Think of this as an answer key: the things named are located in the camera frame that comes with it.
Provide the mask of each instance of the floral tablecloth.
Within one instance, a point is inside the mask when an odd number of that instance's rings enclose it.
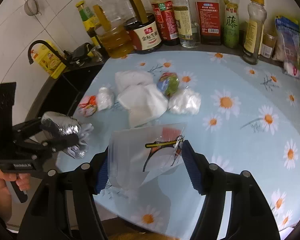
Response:
[[[202,95],[197,115],[166,112],[157,124],[186,122],[184,133],[198,153],[225,171],[248,170],[263,191],[279,230],[300,219],[300,80],[282,69],[259,62],[250,66],[240,57],[198,51],[166,51],[148,55],[131,54],[110,59],[95,77],[86,95],[103,86],[117,95],[114,74],[125,70],[152,73],[154,81],[166,71],[176,72],[180,86]],[[113,108],[84,118],[95,130],[90,150],[82,160],[59,154],[61,171],[75,169],[103,152],[112,131],[128,129],[128,113],[115,103]],[[95,201],[126,220],[155,232],[189,239],[199,217],[204,196],[195,191],[184,164],[151,180],[136,191],[110,184]],[[226,234],[231,193],[218,238]]]

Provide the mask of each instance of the black faucet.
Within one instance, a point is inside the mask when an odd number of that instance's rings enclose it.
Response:
[[[43,44],[43,45],[47,46],[48,49],[50,49],[50,50],[52,51],[52,53],[53,53],[54,55],[56,55],[56,56],[61,60],[61,62],[62,62],[63,64],[65,64],[65,65],[66,65],[67,67],[69,67],[69,68],[72,67],[72,65],[71,65],[68,61],[66,61],[65,58],[61,57],[61,55],[59,54],[59,52],[57,52],[56,50],[54,50],[53,47],[51,47],[49,43],[47,43],[46,41],[43,41],[43,40],[37,40],[37,41],[34,41],[34,42],[30,45],[30,47],[29,47],[29,49],[28,49],[28,59],[29,59],[29,63],[30,63],[30,64],[33,63],[33,59],[32,59],[32,57],[31,57],[31,50],[32,50],[32,47],[33,47],[35,44]]]

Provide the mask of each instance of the hand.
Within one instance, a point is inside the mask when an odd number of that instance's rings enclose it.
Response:
[[[30,179],[30,174],[28,173],[20,173],[18,174],[17,177],[17,174],[15,173],[3,173],[0,170],[0,191],[2,190],[3,192],[10,195],[10,191],[7,188],[5,180],[15,181],[21,191],[29,190],[30,189],[29,179]]]

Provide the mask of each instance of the bottle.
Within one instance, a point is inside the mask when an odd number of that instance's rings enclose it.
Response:
[[[225,22],[223,42],[229,48],[235,48],[239,43],[239,14],[240,0],[223,0],[225,3]]]
[[[261,54],[263,27],[267,19],[267,11],[264,5],[265,0],[251,0],[251,3],[248,4],[249,25],[243,46],[242,59],[253,65],[258,63]]]
[[[93,10],[99,20],[95,32],[109,56],[120,58],[131,53],[132,41],[123,26],[117,4],[111,0],[93,0]]]
[[[98,24],[98,19],[95,17],[90,8],[85,6],[85,1],[80,1],[75,6],[78,8],[83,25],[93,44],[98,48],[103,56],[107,56],[105,48],[102,46],[98,36],[94,31],[95,26]]]
[[[175,46],[180,43],[171,0],[150,0],[163,44]]]
[[[193,0],[172,0],[174,16],[179,32],[181,46],[184,48],[196,48],[200,43],[199,25]]]
[[[119,0],[119,6],[123,18],[127,19],[124,28],[129,33],[136,53],[150,53],[162,46],[154,14],[146,10],[146,0]]]
[[[195,0],[202,44],[221,44],[221,0]]]

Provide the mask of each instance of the amber liquid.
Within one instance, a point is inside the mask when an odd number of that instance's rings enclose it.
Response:
[[[111,58],[124,57],[133,51],[132,41],[123,25],[106,32],[99,38]]]

